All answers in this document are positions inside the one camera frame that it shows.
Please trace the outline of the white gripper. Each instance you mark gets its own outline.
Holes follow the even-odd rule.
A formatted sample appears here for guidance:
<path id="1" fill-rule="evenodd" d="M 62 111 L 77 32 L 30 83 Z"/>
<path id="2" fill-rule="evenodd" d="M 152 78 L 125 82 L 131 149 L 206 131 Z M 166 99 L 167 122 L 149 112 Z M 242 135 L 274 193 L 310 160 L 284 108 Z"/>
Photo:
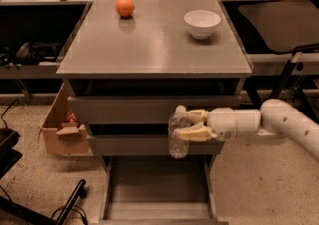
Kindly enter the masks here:
<path id="1" fill-rule="evenodd" d="M 194 126 L 178 128 L 174 131 L 177 138 L 184 141 L 206 142 L 210 139 L 227 141 L 236 137 L 236 117 L 232 108 L 216 108 L 211 112 L 204 109 L 190 110 L 185 118 Z"/>

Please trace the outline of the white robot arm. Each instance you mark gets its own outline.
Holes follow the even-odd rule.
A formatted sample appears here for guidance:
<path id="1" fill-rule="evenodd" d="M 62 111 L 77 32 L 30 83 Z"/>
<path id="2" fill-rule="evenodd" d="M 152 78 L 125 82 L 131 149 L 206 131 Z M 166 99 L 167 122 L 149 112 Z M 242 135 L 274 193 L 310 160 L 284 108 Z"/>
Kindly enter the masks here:
<path id="1" fill-rule="evenodd" d="M 269 99 L 259 109 L 225 107 L 209 112 L 178 106 L 169 120 L 169 130 L 177 140 L 186 142 L 249 139 L 280 145 L 290 139 L 319 160 L 319 124 L 279 99 Z"/>

